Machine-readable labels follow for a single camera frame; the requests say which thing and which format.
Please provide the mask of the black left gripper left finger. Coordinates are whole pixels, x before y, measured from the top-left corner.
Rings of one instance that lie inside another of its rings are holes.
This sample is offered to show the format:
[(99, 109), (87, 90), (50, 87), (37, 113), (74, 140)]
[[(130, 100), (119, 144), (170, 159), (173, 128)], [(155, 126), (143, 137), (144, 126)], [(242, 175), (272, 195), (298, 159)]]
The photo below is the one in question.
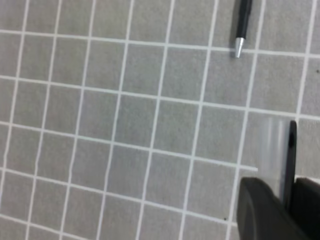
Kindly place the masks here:
[(241, 240), (308, 240), (271, 188), (261, 179), (240, 181), (236, 222)]

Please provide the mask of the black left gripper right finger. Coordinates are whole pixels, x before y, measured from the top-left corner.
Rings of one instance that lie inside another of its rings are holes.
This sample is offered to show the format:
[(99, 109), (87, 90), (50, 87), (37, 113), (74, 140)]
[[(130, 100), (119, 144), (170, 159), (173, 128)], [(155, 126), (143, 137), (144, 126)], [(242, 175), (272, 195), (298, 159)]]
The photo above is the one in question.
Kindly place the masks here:
[(320, 238), (320, 185), (308, 178), (297, 178), (293, 186), (290, 214), (311, 239)]

